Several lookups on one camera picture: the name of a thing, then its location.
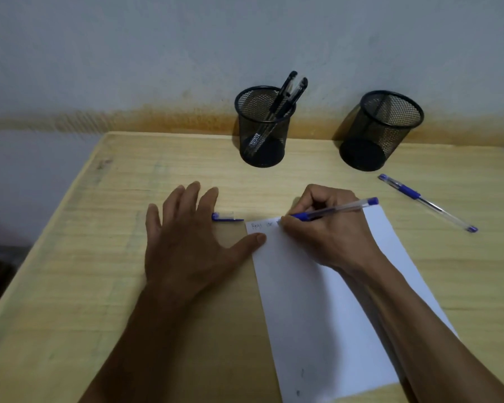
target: blue pen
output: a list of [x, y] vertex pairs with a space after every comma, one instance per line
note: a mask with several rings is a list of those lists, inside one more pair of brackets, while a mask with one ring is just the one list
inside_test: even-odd
[[461, 226], [466, 231], [469, 231], [471, 233], [475, 233], [478, 231], [478, 228], [476, 226], [473, 226], [470, 223], [463, 222], [458, 217], [455, 217], [451, 213], [446, 212], [440, 206], [437, 206], [434, 203], [429, 202], [427, 199], [422, 198], [422, 195], [420, 195], [417, 191], [415, 191], [414, 189], [410, 189], [408, 186], [403, 185], [401, 182], [396, 181], [394, 178], [390, 178], [388, 175], [381, 174], [381, 175], [379, 175], [379, 179], [381, 181], [386, 182], [391, 187], [397, 189], [399, 192], [404, 193], [409, 198], [415, 199], [418, 202], [421, 202], [424, 205], [426, 205], [428, 208], [436, 211], [437, 213], [440, 213], [446, 219]]
[[213, 222], [242, 222], [244, 219], [235, 219], [233, 217], [233, 212], [224, 213], [224, 214], [214, 212], [211, 215], [211, 220]]
[[299, 220], [302, 220], [302, 222], [310, 222], [314, 219], [317, 219], [318, 217], [330, 215], [331, 213], [334, 213], [334, 212], [350, 212], [351, 210], [359, 210], [362, 208], [366, 208], [367, 206], [378, 205], [378, 204], [379, 204], [379, 199], [367, 198], [367, 199], [361, 199], [360, 201], [346, 203], [345, 205], [333, 206], [331, 208], [311, 210], [310, 212], [294, 213], [291, 216], [296, 217]]

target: table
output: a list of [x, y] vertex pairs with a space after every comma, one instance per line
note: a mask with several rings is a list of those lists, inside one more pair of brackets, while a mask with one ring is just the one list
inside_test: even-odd
[[[227, 136], [108, 133], [0, 301], [0, 402], [77, 401], [143, 284], [147, 204], [196, 179], [220, 188], [216, 210], [247, 220], [285, 213], [309, 182], [378, 196], [461, 340], [504, 382], [504, 150], [402, 144], [381, 171], [480, 232], [351, 169], [332, 141], [290, 139], [279, 165], [256, 169]], [[246, 231], [216, 234], [230, 245]], [[251, 260], [202, 296], [179, 338], [172, 401], [280, 401]], [[390, 385], [343, 401], [406, 398]]]

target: hand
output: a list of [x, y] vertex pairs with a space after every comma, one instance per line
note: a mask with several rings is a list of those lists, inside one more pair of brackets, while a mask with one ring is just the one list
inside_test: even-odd
[[264, 234], [245, 236], [231, 248], [222, 247], [213, 234], [218, 188], [209, 189], [198, 203], [200, 183], [180, 185], [163, 203], [162, 224], [158, 208], [150, 203], [146, 215], [147, 289], [170, 292], [188, 301], [242, 264], [265, 243]]
[[[312, 184], [306, 187], [289, 214], [357, 200], [352, 191]], [[336, 212], [312, 222], [283, 216], [281, 226], [289, 236], [302, 243], [319, 263], [355, 278], [361, 278], [362, 274], [369, 276], [377, 261], [386, 259], [371, 235], [362, 210]]]

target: white paper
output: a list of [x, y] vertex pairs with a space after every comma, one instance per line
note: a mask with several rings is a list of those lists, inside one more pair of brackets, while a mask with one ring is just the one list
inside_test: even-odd
[[[364, 214], [386, 257], [453, 331], [383, 209], [371, 206]], [[253, 260], [283, 402], [328, 402], [397, 383], [369, 297], [350, 277], [310, 259], [278, 219], [246, 225], [248, 233], [267, 234]]]

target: pen holder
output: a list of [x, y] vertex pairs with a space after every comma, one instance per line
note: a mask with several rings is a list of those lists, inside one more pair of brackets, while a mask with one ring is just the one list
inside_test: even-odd
[[[235, 110], [239, 115], [239, 152], [241, 158], [254, 167], [272, 167], [284, 158], [289, 121], [296, 105], [281, 119], [267, 120], [271, 115], [269, 108], [279, 91], [279, 87], [255, 86], [243, 90], [235, 98]], [[268, 137], [254, 145], [262, 135]]]
[[407, 96], [387, 90], [366, 93], [340, 155], [353, 168], [376, 171], [422, 121], [422, 108]]

